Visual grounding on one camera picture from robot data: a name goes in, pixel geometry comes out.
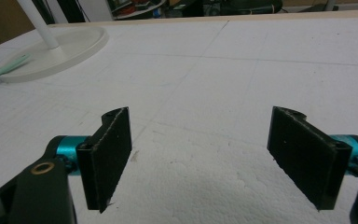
white foam sheet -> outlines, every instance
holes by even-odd
[[[266,147],[274,105],[358,134],[358,19],[104,28],[111,39],[85,62],[0,82],[0,186],[52,137],[93,134],[103,113],[129,106],[133,150],[112,205],[88,211],[69,177],[79,223],[350,223],[356,178],[318,212]],[[0,60],[36,40],[6,42]]]

black rubber jaw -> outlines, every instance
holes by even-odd
[[[268,150],[318,210],[334,209],[351,146],[305,121],[297,111],[272,109]]]
[[[108,112],[102,120],[98,131],[76,148],[88,209],[101,213],[110,203],[132,150],[129,109]]]

black plastic bracket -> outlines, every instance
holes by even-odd
[[[59,159],[42,159],[17,176],[8,223],[76,223],[67,173]]]
[[[127,107],[102,116],[103,125],[76,148],[89,210],[108,206],[131,154],[130,116]]]
[[[274,106],[268,150],[318,210],[334,209],[351,146],[307,123],[304,114]]]

black object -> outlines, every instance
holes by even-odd
[[[76,0],[57,0],[57,2],[69,23],[85,22]]]
[[[203,17],[203,15],[202,0],[181,0],[166,13],[168,18]]]
[[[305,118],[295,110],[274,106],[268,150],[317,209],[333,209],[345,170],[358,177],[358,155],[351,155],[352,147],[358,147],[358,135],[347,135],[354,141],[350,146]],[[350,217],[351,223],[358,224],[358,194]]]
[[[220,14],[228,16],[277,13],[282,5],[282,0],[222,0]]]
[[[318,210],[334,209],[351,146],[322,133],[305,118],[274,107],[268,150]]]
[[[132,150],[128,109],[111,111],[102,119],[103,126],[76,148],[87,206],[100,212],[109,204]]]
[[[220,0],[203,0],[204,16],[220,16]]]
[[[131,154],[127,107],[102,116],[98,131],[76,147],[88,208],[103,212]],[[57,151],[66,136],[48,143],[44,155],[0,188],[6,212],[0,223],[76,223],[67,175],[71,167]]]
[[[150,2],[156,6],[161,3],[161,0],[150,0]]]

